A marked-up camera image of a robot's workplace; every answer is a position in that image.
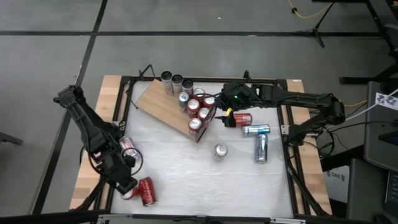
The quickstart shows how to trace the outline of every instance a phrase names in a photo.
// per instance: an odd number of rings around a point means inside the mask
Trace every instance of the wooden board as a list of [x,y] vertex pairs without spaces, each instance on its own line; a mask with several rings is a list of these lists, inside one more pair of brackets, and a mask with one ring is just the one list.
[[[105,121],[111,121],[112,119],[116,98],[119,91],[120,80],[121,76],[118,75],[104,76],[95,111]],[[289,91],[304,92],[303,83],[301,80],[287,80],[287,86]],[[288,124],[285,108],[282,107],[282,110],[284,111],[285,124]],[[310,114],[306,108],[292,107],[292,111],[293,119],[296,124],[301,124],[310,118]],[[316,144],[315,140],[312,138],[306,138],[305,141]],[[306,144],[304,146],[300,146],[299,150],[305,178],[305,185],[308,187],[309,191],[315,200],[322,206],[322,208],[331,214],[329,198],[326,191],[325,181],[323,179],[323,172],[319,161],[318,151],[313,146]],[[81,162],[70,208],[79,206],[83,202],[84,198],[87,197],[87,195],[93,190],[97,182],[98,174],[92,170],[90,164],[88,163],[87,155],[85,154]],[[301,194],[297,186],[295,191],[297,195],[299,213],[303,213]],[[104,208],[105,200],[106,194],[103,194],[100,208]]]
[[179,110],[177,97],[166,94],[161,81],[154,80],[137,100],[136,105],[146,113],[195,139],[195,136],[189,133],[188,114]]

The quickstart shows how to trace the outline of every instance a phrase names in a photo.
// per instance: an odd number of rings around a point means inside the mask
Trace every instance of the sticker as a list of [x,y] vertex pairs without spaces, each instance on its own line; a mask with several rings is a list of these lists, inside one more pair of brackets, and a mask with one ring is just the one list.
[[376,93],[376,100],[375,102],[378,103],[383,100],[383,102],[379,103],[380,106],[385,106],[390,109],[398,110],[398,98],[389,96],[386,98],[388,95],[384,95],[381,93]]

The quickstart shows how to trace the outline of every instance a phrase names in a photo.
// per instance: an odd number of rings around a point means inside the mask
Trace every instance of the blue and silver can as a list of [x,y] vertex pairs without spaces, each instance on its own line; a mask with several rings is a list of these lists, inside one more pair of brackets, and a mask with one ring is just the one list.
[[268,137],[266,134],[257,135],[256,150],[254,151],[254,160],[256,162],[267,162]]
[[262,125],[249,125],[242,127],[243,136],[253,136],[257,134],[268,134],[270,132],[270,128],[268,124]]
[[180,111],[183,113],[187,112],[187,104],[188,104],[188,100],[189,100],[189,95],[188,93],[185,92],[181,92],[178,95],[178,103],[180,105]]

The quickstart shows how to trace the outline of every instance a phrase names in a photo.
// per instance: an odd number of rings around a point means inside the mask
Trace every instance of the desk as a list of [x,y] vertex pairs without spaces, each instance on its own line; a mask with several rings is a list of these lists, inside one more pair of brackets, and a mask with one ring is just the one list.
[[[105,121],[112,121],[121,79],[122,76],[119,75],[104,76],[95,111]],[[287,80],[287,86],[289,91],[304,92],[301,80]],[[122,102],[125,100],[126,96],[124,95],[122,98]],[[282,108],[282,110],[284,112],[285,124],[288,124],[286,108]],[[310,118],[308,109],[306,108],[292,107],[292,113],[293,119],[297,124],[300,124]],[[306,138],[305,141],[316,144],[315,140],[312,138]],[[302,161],[303,176],[307,188],[309,189],[315,200],[322,206],[322,208],[326,212],[331,214],[329,198],[326,192],[325,181],[323,179],[323,173],[317,149],[310,145],[304,145],[299,147],[299,151]],[[87,154],[84,153],[76,180],[75,191],[73,193],[72,201],[70,203],[70,208],[75,208],[84,201],[87,195],[93,190],[93,188],[97,184],[98,179],[99,175],[91,168],[88,162]],[[295,193],[297,198],[298,212],[303,214],[304,212],[301,193],[297,186],[295,186]],[[107,195],[108,186],[104,188],[104,193],[102,194],[99,208],[105,208]]]

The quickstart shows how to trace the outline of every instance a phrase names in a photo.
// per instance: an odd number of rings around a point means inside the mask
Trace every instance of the silver energy drink can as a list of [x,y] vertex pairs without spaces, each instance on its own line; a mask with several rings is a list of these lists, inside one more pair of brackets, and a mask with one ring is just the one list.
[[180,104],[180,111],[183,113],[187,112],[187,104],[189,100],[188,93],[182,92],[178,96],[178,103]]
[[254,160],[256,162],[267,162],[268,137],[266,134],[257,135],[256,150],[254,151]]
[[182,76],[181,75],[173,75],[172,83],[173,83],[173,91],[174,95],[178,96],[182,92]]
[[168,95],[173,95],[173,84],[172,84],[172,73],[165,71],[160,75],[162,79],[162,83],[164,86],[164,90]]
[[123,156],[129,155],[129,156],[135,158],[136,160],[140,159],[140,155],[134,149],[134,145],[132,143],[132,139],[129,136],[123,136],[119,140],[119,145],[122,148],[122,150],[124,151]]
[[182,91],[188,93],[189,97],[192,98],[193,93],[193,81],[192,80],[184,80],[182,82]]
[[242,127],[243,136],[253,136],[257,134],[268,134],[270,132],[268,124],[249,125]]
[[228,148],[224,144],[217,144],[214,147],[213,159],[221,161],[228,154]]

